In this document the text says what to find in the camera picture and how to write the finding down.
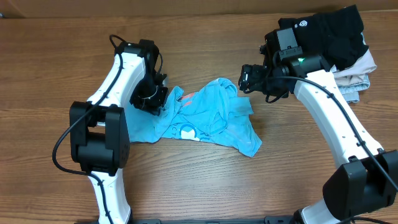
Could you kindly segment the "light blue printed t-shirt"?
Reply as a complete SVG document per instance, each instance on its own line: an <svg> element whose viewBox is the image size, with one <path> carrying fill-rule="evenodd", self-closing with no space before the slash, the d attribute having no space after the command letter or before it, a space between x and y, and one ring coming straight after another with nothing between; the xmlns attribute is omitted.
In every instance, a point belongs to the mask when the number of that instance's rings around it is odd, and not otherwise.
<svg viewBox="0 0 398 224"><path fill-rule="evenodd" d="M125 113L131 142L155 143L161 138L210 142L248 157L254 157L262 144L249 119L250 99L238 96L236 85L227 78L217 78L188 95L176 86L158 116L133 106Z"/></svg>

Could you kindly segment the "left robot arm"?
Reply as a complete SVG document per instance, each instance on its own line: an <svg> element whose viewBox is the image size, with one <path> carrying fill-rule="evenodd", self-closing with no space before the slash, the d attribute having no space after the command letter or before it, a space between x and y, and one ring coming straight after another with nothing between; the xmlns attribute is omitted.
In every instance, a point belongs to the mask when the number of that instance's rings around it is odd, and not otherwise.
<svg viewBox="0 0 398 224"><path fill-rule="evenodd" d="M93 185L98 223L132 222L123 181L130 151L125 110L160 114L168 92L167 76L155 67L160 58L152 40L122 40L114 46L113 66L96 93L70 107L71 157Z"/></svg>

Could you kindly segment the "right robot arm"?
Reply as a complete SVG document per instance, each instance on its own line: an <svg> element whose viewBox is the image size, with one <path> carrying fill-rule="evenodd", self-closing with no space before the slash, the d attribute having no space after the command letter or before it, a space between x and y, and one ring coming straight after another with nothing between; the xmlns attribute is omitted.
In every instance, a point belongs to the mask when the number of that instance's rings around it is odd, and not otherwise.
<svg viewBox="0 0 398 224"><path fill-rule="evenodd" d="M268 103L294 95L326 139L336 171L323 197L293 215L265 217L266 223L353 223L389 207L397 195L397 152L385 151L363 127L338 90L320 53L305 53L292 29L276 29L260 48L262 65L243 65L238 85L260 91Z"/></svg>

